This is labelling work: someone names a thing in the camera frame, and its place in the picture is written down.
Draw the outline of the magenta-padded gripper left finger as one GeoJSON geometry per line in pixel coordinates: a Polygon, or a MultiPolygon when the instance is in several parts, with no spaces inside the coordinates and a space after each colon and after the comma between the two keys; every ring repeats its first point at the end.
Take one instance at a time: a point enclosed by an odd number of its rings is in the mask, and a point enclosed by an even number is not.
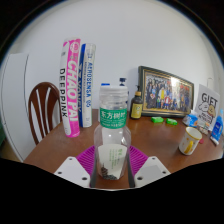
{"type": "Polygon", "coordinates": [[[84,150],[77,157],[69,156],[55,171],[55,175],[84,188],[89,188],[94,172],[93,146],[84,150]]]}

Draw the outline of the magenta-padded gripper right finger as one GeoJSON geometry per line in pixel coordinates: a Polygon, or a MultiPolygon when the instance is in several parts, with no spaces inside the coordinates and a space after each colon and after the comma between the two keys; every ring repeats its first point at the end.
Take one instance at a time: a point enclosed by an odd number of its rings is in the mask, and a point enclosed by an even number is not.
{"type": "Polygon", "coordinates": [[[156,157],[148,157],[131,146],[129,151],[128,181],[131,188],[140,188],[170,175],[168,169],[156,157]]]}

